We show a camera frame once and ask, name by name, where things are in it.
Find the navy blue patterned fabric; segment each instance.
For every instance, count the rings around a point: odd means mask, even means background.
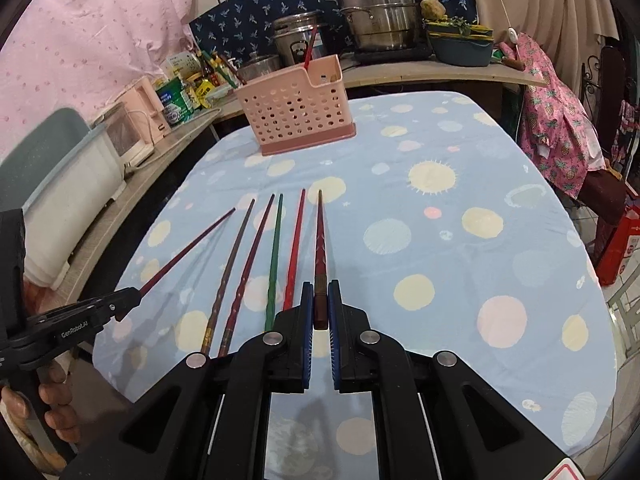
[[[477,17],[476,0],[440,0],[449,16],[468,22]],[[200,48],[248,60],[249,54],[276,53],[271,22],[282,16],[322,10],[329,25],[325,43],[329,53],[353,48],[346,20],[334,2],[325,0],[226,0],[191,22]]]

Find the pink basket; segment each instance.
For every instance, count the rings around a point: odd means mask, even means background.
[[[337,56],[290,66],[236,90],[263,155],[356,134]]]

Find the tablecloth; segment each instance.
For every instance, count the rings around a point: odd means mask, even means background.
[[[616,385],[610,320],[578,233],[517,145],[466,96],[414,92],[351,100],[355,137],[262,156],[249,128],[195,165],[143,239],[119,286],[140,286],[229,208],[123,322],[94,364],[136,400],[200,347],[230,248],[256,198],[218,321],[217,352],[249,247],[272,192],[284,193],[282,305],[302,187],[296,299],[313,281],[318,189],[329,279],[372,328],[426,355],[450,349],[568,453],[592,440]],[[267,222],[231,351],[260,333],[275,220]],[[333,391],[327,332],[315,332],[304,396],[273,396],[267,479],[375,478],[369,394]]]

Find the pink curtain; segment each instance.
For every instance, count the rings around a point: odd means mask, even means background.
[[[33,0],[0,52],[0,160],[50,113],[94,118],[191,41],[192,0]]]

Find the silver bolt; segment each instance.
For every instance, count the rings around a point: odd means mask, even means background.
[[[262,341],[265,345],[276,346],[282,343],[282,334],[280,332],[267,332],[262,336]]]
[[[453,366],[458,362],[458,358],[452,352],[440,352],[437,360],[442,366]]]
[[[380,334],[374,330],[365,330],[360,334],[360,341],[367,345],[375,345],[380,341]]]
[[[187,366],[189,368],[200,368],[204,366],[204,363],[206,362],[207,358],[204,354],[191,354],[189,357],[187,357]]]

